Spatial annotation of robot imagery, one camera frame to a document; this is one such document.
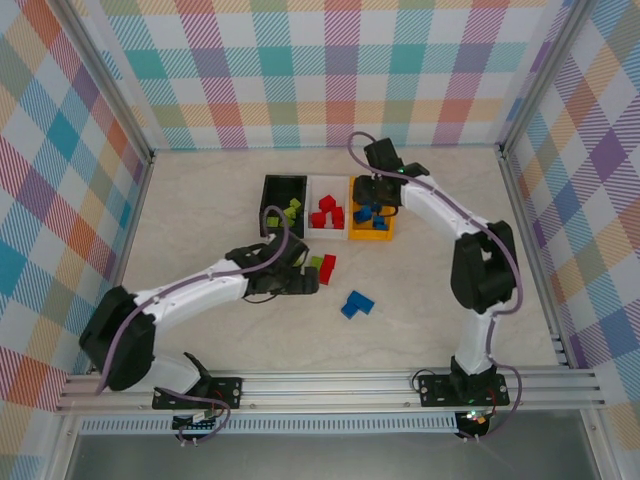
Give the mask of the black mount plate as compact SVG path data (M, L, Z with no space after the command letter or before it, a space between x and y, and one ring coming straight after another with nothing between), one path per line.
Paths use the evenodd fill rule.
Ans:
M240 377L206 377L183 393L183 397L170 394L166 389L154 389L152 408L154 410L196 410L210 409L210 399L223 401L231 409L238 409L242 395Z
M422 407L508 406L509 391L501 374L421 375L417 379Z

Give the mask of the aluminium frame post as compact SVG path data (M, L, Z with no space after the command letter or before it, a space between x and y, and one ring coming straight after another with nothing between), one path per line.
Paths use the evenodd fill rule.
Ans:
M136 151L148 165L153 164L154 151L145 138L142 129L117 83L111 74L100 50L93 42L80 15L72 5L71 0L47 0L51 10L69 35L72 43L79 52L86 68L94 79L98 89L105 96L107 103L113 109L120 121L124 132L132 141Z
M556 38L548 48L548 53L540 62L540 69L531 82L531 87L509 125L509 129L503 139L496 144L496 151L501 158L508 157L526 132L544 95L558 75L597 3L598 0L574 0L572 3Z

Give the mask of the black right mount plate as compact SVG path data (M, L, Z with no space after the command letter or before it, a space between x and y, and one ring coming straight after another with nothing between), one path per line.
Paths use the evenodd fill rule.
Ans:
M422 407L508 406L509 391L501 374L421 375L417 379Z

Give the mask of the right circuit board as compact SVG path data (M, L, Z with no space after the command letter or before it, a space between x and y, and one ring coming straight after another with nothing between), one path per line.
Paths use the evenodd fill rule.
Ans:
M460 430L472 428L488 428L490 420L494 416L492 410L470 410L457 415L457 424Z

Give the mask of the aluminium side rail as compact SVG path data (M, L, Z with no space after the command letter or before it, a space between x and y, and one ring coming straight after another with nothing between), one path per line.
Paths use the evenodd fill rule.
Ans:
M575 357L571 345L566 345L565 342L564 325L562 324L558 306L554 298L553 288L546 276L534 229L527 216L524 196L519 188L508 155L503 152L500 145L495 146L495 154L511 203L511 208L515 214L524 253L529 264L532 280L548 326L551 343L556 352L558 363L566 368L575 368Z
M94 229L89 241L87 260L72 267L75 282L74 298L66 317L65 330L74 342L69 349L77 354L72 371L80 372L89 361L80 352L79 337L93 315L107 290L122 283L129 262L140 215L153 172L152 157L141 161L129 183L124 182L125 170L119 166L116 179L108 182L94 176L96 185L88 190L85 203L93 204L93 199L102 191L109 196L104 204L93 207L89 224Z

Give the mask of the black plastic bin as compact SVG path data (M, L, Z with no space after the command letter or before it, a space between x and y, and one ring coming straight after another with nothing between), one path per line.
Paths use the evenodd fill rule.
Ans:
M295 224L291 226L291 230L297 237L303 239L305 236L306 193L306 175L266 175L258 214L260 235L262 237L266 235L263 223L265 209L268 206L276 206L284 212L285 209L290 208L290 200L296 198L302 203L302 209L297 212L297 218Z

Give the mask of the black left mount plate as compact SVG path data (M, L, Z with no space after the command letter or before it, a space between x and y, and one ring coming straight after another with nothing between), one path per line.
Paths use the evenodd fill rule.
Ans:
M231 409L238 409L242 395L240 377L206 377L183 393L183 397L170 394L166 389L154 389L152 408L154 410L196 410L210 409L210 399L223 401Z

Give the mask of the yellow plastic bin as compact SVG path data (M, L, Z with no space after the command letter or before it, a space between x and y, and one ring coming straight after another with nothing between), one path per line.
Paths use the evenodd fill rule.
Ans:
M352 176L349 181L349 210L348 214L348 239L354 241L391 241L394 236L396 216L386 217L386 230L376 229L372 220L363 223L356 223L354 214L361 210L361 205L352 199L354 193L356 177Z

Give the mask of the circuit board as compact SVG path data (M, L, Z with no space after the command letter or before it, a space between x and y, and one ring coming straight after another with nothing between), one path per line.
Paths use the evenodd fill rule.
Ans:
M457 424L460 430L472 428L488 428L490 420L494 416L492 410L470 410L457 415Z
M177 415L172 418L171 428L175 431L212 430L216 425L218 414L213 410L198 411L188 415Z

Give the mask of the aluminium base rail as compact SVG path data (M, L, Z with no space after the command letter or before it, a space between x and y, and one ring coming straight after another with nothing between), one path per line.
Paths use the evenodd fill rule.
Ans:
M604 392L590 370L561 367L521 368L517 379L504 371L509 397L521 411L601 409ZM325 372L213 371L214 377L240 377L241 414L391 413L421 410L419 375L408 370ZM69 377L56 406L58 414L151 413L150 386L95 393L99 376ZM461 411L464 407L431 407Z

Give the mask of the white plastic bin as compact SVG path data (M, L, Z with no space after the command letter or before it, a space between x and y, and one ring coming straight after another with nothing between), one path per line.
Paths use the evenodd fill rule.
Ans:
M348 220L351 214L349 186L349 176L317 174L307 176L304 207L304 237L306 239L348 239ZM331 215L327 216L323 228L315 228L311 223L311 214L319 211L319 201L327 195L331 195L336 200L337 206L343 208L345 215L343 229L333 227Z

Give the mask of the left circuit board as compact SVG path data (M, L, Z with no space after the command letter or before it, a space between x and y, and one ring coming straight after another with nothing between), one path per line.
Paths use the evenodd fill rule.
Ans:
M188 415L177 415L172 418L171 428L175 431L212 430L216 425L218 414L213 410L198 411Z

